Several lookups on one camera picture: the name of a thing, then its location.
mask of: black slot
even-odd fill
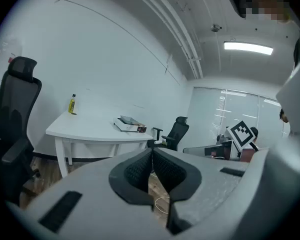
[[[232,168],[228,168],[228,167],[223,167],[220,172],[225,173],[225,174],[230,174],[233,176],[238,176],[238,177],[242,177],[245,172],[243,170],[237,170],[237,169],[232,169]]]
[[[81,193],[68,191],[59,199],[51,210],[39,220],[39,223],[56,233],[66,221],[81,196]]]

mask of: fluorescent light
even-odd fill
[[[249,52],[256,52],[256,53],[261,53],[266,55],[271,55],[274,50],[273,48],[264,45],[248,43],[248,42],[235,42],[235,41],[225,41],[224,49],[249,51]]]
[[[239,92],[239,93],[245,93],[247,94],[246,91],[243,91],[243,90],[234,90],[234,89],[230,89],[229,91],[233,91],[233,92]]]
[[[224,112],[229,112],[229,113],[231,113],[231,111],[229,111],[229,110],[223,110],[223,109],[219,109],[219,108],[216,108],[216,110],[219,110],[219,111],[224,111]]]
[[[242,114],[242,115],[245,116],[245,117],[248,117],[248,118],[255,118],[255,119],[257,119],[257,117],[252,116],[252,115],[247,115],[247,114]]]
[[[265,100],[264,100],[264,102],[266,102],[266,103],[270,103],[270,104],[272,104],[272,105],[275,105],[275,106],[278,106],[278,107],[280,107],[280,108],[281,108],[281,105],[280,105],[280,103],[278,103],[278,102],[275,102],[275,101],[273,101],[273,100],[265,99]]]
[[[239,93],[239,92],[231,92],[231,91],[221,91],[222,94],[228,94],[228,95],[236,95],[236,96],[242,96],[242,97],[246,97],[247,95],[244,93]]]

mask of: bottle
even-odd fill
[[[75,107],[75,103],[76,103],[75,97],[76,97],[76,95],[73,94],[72,95],[72,99],[70,100],[69,109],[68,109],[69,113],[73,113],[74,112],[74,107]]]

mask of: pipe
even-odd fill
[[[207,11],[208,11],[208,14],[209,14],[209,17],[210,17],[210,20],[211,20],[211,24],[213,24],[213,19],[212,19],[212,15],[211,15],[211,12],[210,12],[210,9],[208,7],[208,4],[206,2],[206,0],[202,0]],[[216,46],[218,48],[218,56],[219,56],[219,71],[221,72],[221,56],[220,56],[220,47],[219,47],[219,41],[218,41],[218,35],[217,33],[215,33],[215,40],[216,40]]]
[[[178,42],[179,46],[181,47],[186,59],[187,60],[191,59],[189,57],[189,54],[191,54],[191,53],[189,51],[189,48],[187,47],[187,44],[186,44],[183,36],[181,36],[181,34],[180,34],[179,30],[177,29],[176,25],[172,22],[172,20],[170,19],[168,14],[165,12],[165,10],[162,8],[162,6],[156,0],[149,0],[160,11],[160,13],[165,17],[165,19],[147,0],[142,0],[142,1],[146,5],[148,5],[156,13],[156,15],[163,21],[163,23],[167,26],[167,28],[170,30],[170,32],[172,33],[172,35],[174,36],[174,38]],[[198,78],[198,73],[196,71],[196,67],[195,67],[194,63],[192,61],[189,61],[189,65],[192,69],[192,73],[194,75],[194,78],[197,79]]]
[[[188,30],[186,29],[186,27],[185,27],[184,23],[182,22],[182,20],[180,19],[179,15],[176,13],[176,11],[171,6],[171,4],[168,2],[168,0],[160,0],[160,1],[165,5],[165,7],[172,14],[174,19],[176,20],[176,22],[180,26],[180,28],[181,28],[184,36],[185,36],[185,39],[187,40],[188,44],[190,45],[190,49],[192,51],[193,56],[195,58],[198,58],[198,54],[197,54],[196,48],[194,46],[194,43],[192,42],[192,39],[191,39],[191,37],[188,33]],[[203,78],[204,76],[203,76],[203,73],[202,73],[201,64],[200,64],[199,60],[196,61],[196,65],[197,65],[197,68],[199,70],[200,77]]]

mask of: white table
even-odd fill
[[[121,144],[139,143],[138,148],[144,149],[147,140],[153,139],[146,133],[120,131],[109,119],[85,114],[74,115],[68,111],[62,113],[45,133],[55,138],[55,150],[63,178],[68,175],[64,143],[70,143],[70,152],[73,143],[112,144],[110,156],[116,156],[120,152]],[[71,153],[68,162],[72,165]]]

